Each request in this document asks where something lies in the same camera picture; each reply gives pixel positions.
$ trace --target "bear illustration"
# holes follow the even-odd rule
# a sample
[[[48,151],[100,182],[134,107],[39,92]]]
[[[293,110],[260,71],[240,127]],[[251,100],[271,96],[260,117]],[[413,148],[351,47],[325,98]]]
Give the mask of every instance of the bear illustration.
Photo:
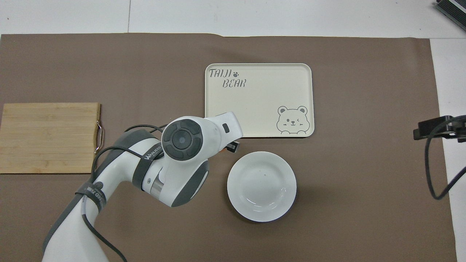
[[[307,113],[308,109],[305,106],[300,106],[297,109],[279,107],[278,130],[281,134],[305,134],[310,127]]]

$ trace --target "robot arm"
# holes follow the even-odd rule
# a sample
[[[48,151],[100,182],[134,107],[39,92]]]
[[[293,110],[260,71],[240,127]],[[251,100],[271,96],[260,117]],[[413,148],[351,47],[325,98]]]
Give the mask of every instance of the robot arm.
[[[183,205],[204,183],[209,170],[207,159],[227,146],[231,148],[229,144],[242,136],[232,112],[211,118],[175,119],[162,133],[162,141],[145,130],[125,132],[115,145],[140,156],[112,150],[97,168],[97,179],[89,181],[88,189],[93,191],[97,186],[94,191],[100,190],[101,197],[108,200],[120,182],[130,181],[170,207]],[[107,261],[82,219],[85,213],[93,225],[99,209],[89,199],[85,208],[82,205],[82,195],[77,194],[52,226],[44,241],[42,261]]]

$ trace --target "white table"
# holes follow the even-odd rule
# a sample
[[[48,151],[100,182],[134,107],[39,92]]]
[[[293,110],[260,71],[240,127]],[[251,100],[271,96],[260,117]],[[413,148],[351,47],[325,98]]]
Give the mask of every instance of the white table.
[[[434,0],[5,0],[0,2],[0,34],[147,32],[430,38],[440,115],[464,115],[466,32],[435,10],[434,3]],[[466,165],[466,145],[443,141],[450,180]],[[459,262],[466,262],[465,203],[466,178],[462,178],[450,191]]]

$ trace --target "rectangular tray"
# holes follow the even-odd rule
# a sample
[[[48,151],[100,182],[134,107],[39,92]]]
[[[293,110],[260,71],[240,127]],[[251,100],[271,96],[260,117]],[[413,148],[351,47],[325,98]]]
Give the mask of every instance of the rectangular tray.
[[[205,74],[206,117],[233,111],[246,138],[302,138],[314,132],[308,65],[216,63]]]

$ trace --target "brown mat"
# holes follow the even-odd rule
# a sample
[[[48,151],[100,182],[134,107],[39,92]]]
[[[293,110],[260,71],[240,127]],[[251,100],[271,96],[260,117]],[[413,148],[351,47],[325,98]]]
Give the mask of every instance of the brown mat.
[[[412,140],[417,122],[439,115],[427,39],[2,35],[0,103],[99,102],[110,146],[133,124],[203,116],[205,68],[235,62],[309,65],[314,134],[242,139],[238,153],[211,158],[202,190],[181,207],[120,185],[96,228],[129,261],[456,260],[449,200],[429,195],[424,142]],[[432,146],[440,187],[443,150]],[[230,168],[253,151],[280,155],[296,175],[295,204],[270,223],[243,219],[226,194]],[[47,231],[86,178],[1,175],[0,260],[40,260]]]

